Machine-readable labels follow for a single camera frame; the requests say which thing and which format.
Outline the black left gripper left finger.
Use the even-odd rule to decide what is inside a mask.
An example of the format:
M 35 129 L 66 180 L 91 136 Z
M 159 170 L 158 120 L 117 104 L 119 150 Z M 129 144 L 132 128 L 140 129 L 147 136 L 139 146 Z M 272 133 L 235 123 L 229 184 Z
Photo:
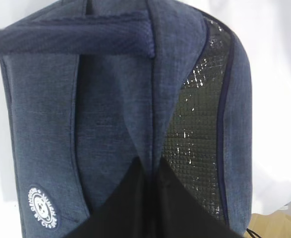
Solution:
M 152 238 L 152 194 L 139 158 L 105 203 L 66 238 Z

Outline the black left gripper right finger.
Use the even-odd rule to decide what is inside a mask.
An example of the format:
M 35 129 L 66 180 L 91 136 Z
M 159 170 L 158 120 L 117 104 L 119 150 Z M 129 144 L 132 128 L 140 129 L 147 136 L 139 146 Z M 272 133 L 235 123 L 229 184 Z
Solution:
M 159 237 L 241 238 L 249 204 L 229 204 L 214 162 L 167 160 L 159 165 Z

